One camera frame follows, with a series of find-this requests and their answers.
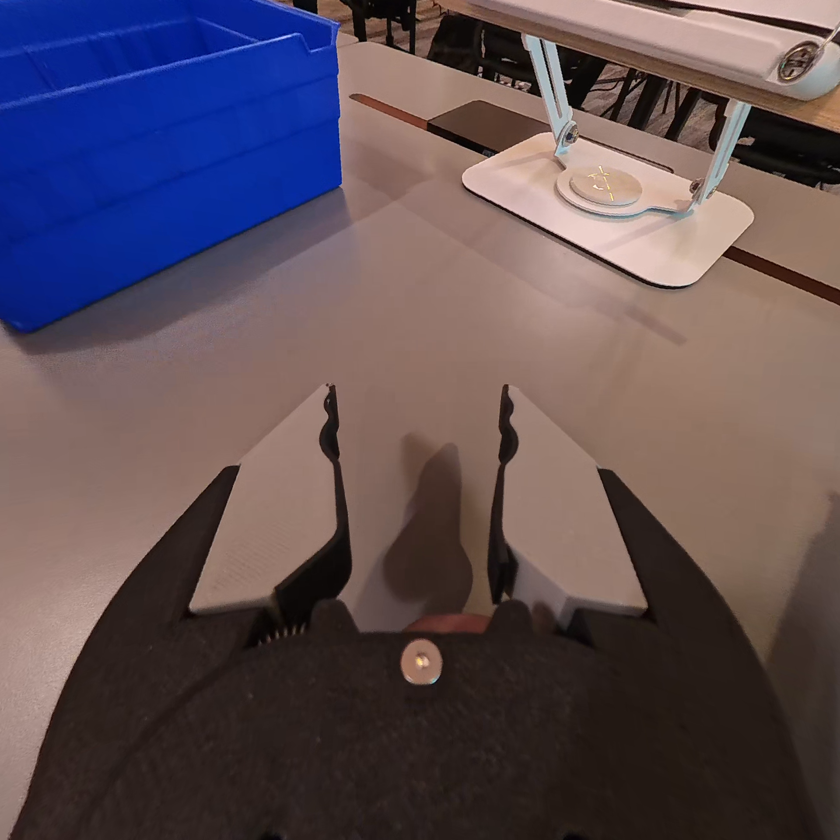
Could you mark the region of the blue plastic bin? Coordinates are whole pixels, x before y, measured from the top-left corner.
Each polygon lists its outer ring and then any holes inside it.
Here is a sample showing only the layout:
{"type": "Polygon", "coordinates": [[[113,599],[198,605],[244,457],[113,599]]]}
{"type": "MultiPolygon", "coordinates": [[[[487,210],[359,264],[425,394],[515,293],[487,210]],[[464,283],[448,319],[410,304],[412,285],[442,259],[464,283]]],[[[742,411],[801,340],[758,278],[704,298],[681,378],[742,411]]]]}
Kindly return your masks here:
{"type": "Polygon", "coordinates": [[[339,25],[1,3],[1,317],[29,333],[342,183],[339,25]]]}

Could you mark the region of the instruction sheet on stand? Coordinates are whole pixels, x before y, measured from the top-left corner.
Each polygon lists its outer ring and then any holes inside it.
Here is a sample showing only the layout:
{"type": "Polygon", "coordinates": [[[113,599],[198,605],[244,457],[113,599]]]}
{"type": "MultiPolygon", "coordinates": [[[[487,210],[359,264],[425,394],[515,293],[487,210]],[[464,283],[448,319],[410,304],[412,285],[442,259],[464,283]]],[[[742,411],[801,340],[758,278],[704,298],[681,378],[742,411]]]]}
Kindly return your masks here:
{"type": "Polygon", "coordinates": [[[550,131],[468,168],[470,193],[661,288],[693,285],[753,222],[720,192],[752,106],[838,131],[838,2],[462,2],[519,32],[550,131]],[[584,140],[559,47],[704,88],[728,100],[706,173],[693,180],[584,140]]]}

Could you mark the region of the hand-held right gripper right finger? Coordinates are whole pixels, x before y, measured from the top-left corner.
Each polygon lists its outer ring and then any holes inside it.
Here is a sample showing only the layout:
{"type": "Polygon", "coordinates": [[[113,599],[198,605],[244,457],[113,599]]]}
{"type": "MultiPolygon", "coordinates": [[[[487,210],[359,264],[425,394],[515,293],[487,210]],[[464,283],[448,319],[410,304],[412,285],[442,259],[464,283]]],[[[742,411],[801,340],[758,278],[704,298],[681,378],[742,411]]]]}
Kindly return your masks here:
{"type": "Polygon", "coordinates": [[[641,616],[648,602],[595,459],[513,385],[500,394],[490,598],[570,625],[580,609],[641,616]]]}

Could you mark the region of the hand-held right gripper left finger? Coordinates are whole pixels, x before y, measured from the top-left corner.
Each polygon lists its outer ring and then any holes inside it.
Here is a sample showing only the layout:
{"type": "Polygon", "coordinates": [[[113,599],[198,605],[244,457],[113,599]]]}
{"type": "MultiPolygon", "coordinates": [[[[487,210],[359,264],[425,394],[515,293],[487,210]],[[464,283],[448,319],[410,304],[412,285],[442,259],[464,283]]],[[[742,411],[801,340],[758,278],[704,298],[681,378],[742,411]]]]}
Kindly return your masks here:
{"type": "Polygon", "coordinates": [[[335,386],[324,384],[241,459],[191,613],[310,617],[338,597],[352,571],[339,427],[335,386]]]}

